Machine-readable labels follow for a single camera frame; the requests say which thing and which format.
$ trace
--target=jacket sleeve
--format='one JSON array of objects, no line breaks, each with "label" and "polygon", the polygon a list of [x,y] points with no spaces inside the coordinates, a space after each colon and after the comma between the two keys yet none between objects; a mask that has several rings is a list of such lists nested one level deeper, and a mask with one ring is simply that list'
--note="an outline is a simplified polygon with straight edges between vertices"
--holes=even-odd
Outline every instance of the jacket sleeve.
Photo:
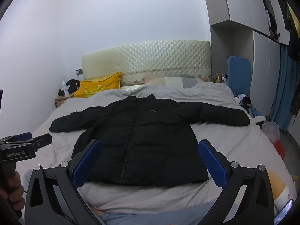
[{"label": "jacket sleeve", "polygon": [[91,128],[106,112],[108,106],[89,107],[82,112],[55,119],[49,128],[51,132],[72,132]]},{"label": "jacket sleeve", "polygon": [[238,127],[250,124],[248,115],[241,109],[215,106],[203,102],[177,102],[175,110],[189,124],[201,121]]}]

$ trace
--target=wall socket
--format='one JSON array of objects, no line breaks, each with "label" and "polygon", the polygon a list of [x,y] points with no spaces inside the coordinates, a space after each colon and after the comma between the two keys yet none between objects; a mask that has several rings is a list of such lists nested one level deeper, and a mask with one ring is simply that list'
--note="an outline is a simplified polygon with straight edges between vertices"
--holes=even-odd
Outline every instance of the wall socket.
[{"label": "wall socket", "polygon": [[77,74],[77,75],[81,75],[81,74],[83,74],[83,70],[82,70],[82,68],[81,68],[81,69],[77,69],[77,70],[76,70],[76,74]]}]

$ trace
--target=blue chair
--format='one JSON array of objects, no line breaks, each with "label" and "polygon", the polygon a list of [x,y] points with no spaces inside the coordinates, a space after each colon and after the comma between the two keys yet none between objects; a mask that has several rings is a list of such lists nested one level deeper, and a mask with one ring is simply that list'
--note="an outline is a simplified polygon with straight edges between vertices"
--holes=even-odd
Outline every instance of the blue chair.
[{"label": "blue chair", "polygon": [[227,86],[235,96],[249,96],[251,87],[251,63],[247,58],[231,56],[227,60]]}]

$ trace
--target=transparent plastic bag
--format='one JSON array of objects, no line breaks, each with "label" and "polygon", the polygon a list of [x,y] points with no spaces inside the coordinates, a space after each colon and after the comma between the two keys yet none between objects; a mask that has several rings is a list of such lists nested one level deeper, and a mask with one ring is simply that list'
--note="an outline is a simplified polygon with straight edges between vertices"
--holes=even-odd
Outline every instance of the transparent plastic bag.
[{"label": "transparent plastic bag", "polygon": [[273,145],[275,144],[275,141],[280,139],[279,126],[274,122],[264,123],[261,130],[265,133]]}]

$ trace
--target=red plastic bag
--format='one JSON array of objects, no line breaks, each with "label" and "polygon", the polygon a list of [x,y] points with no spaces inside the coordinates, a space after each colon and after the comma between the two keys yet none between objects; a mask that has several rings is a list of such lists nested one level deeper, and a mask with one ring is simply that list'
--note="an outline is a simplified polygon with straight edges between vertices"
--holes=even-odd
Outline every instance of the red plastic bag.
[{"label": "red plastic bag", "polygon": [[285,156],[285,149],[282,148],[281,142],[279,140],[275,141],[274,147],[277,150],[278,154],[284,159]]}]

